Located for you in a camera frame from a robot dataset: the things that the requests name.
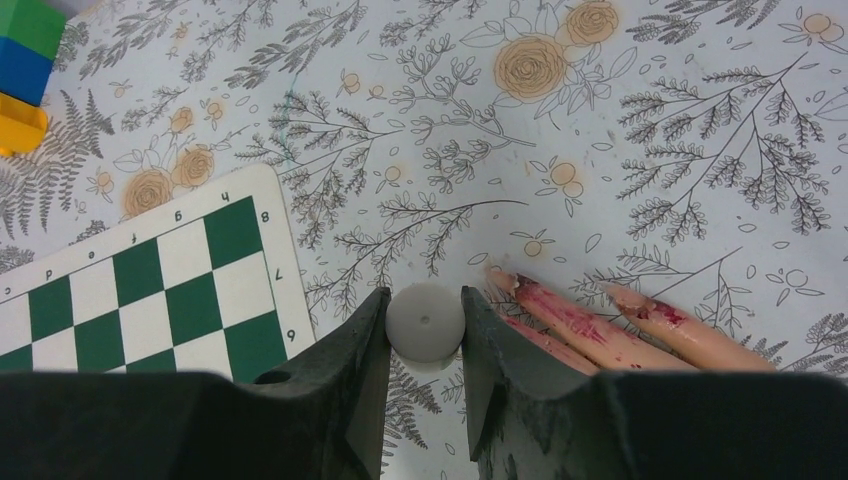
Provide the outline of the person's hand painted nails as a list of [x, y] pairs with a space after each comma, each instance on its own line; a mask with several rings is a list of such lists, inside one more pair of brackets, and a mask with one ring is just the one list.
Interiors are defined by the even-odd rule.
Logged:
[[776, 371], [769, 361], [689, 313], [621, 285], [604, 287], [612, 304], [631, 324], [670, 347], [670, 353], [525, 275], [494, 269], [486, 275], [553, 333], [540, 333], [509, 316], [503, 318], [504, 323], [551, 357], [585, 375], [592, 376], [602, 369]]

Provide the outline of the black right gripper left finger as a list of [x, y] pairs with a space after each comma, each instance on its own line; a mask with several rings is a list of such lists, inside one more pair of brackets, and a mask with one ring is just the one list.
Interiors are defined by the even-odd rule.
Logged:
[[376, 479], [391, 293], [239, 384], [207, 372], [1, 378], [5, 479]]

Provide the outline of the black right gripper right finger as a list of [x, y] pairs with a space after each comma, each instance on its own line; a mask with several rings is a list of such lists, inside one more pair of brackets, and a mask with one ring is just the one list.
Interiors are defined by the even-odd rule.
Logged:
[[847, 387], [809, 373], [586, 376], [473, 287], [463, 370], [483, 479], [843, 479]]

